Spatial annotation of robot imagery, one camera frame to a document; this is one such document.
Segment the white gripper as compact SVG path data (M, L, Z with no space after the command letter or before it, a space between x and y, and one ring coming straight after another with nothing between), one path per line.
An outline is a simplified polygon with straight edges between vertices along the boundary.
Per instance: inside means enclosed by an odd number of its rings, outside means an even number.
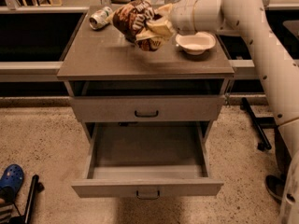
M193 12L196 2L197 0L179 0L174 4L169 3L156 8L155 14L160 19L147 21L145 27L135 36L136 40L153 38L168 40L175 32L180 35L194 34ZM171 22L162 18L168 16Z

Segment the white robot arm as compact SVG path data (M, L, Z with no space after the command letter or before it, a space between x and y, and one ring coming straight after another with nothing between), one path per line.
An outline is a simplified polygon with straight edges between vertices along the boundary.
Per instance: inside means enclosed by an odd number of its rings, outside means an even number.
M137 40L231 28L244 40L292 158L278 224L299 224L299 66L271 30L263 0L180 0L137 20Z

